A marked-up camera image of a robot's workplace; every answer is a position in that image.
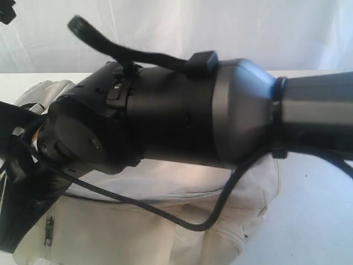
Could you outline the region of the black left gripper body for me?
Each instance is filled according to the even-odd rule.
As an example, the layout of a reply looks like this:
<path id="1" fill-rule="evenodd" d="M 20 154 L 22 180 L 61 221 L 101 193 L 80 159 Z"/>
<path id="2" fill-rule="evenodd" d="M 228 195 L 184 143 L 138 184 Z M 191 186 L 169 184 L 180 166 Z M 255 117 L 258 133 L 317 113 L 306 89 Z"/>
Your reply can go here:
<path id="1" fill-rule="evenodd" d="M 10 24 L 17 16 L 14 10 L 15 4 L 15 0 L 0 0 L 0 21 L 2 24 Z"/>

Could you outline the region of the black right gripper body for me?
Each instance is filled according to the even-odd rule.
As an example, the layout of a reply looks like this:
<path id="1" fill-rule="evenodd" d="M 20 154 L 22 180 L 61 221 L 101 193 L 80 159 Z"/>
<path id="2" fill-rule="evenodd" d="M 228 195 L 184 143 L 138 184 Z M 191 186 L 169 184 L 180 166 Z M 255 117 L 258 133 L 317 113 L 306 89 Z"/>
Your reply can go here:
<path id="1" fill-rule="evenodd" d="M 28 150 L 44 115 L 1 103 L 1 251 L 14 253 L 19 243 L 70 182 L 40 162 Z"/>

